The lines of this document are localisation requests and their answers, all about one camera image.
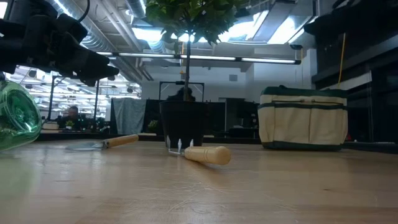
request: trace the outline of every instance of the green glass bottle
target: green glass bottle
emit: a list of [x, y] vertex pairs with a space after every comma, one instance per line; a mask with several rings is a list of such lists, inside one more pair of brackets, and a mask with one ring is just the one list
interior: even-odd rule
[[33, 97], [14, 82], [0, 81], [0, 151], [36, 140], [41, 127]]

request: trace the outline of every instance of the wooden table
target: wooden table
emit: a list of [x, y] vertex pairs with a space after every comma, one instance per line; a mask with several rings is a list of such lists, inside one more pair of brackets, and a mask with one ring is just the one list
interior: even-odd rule
[[162, 142], [70, 143], [0, 153], [0, 223], [398, 223], [397, 156], [226, 145], [233, 160], [219, 167]]

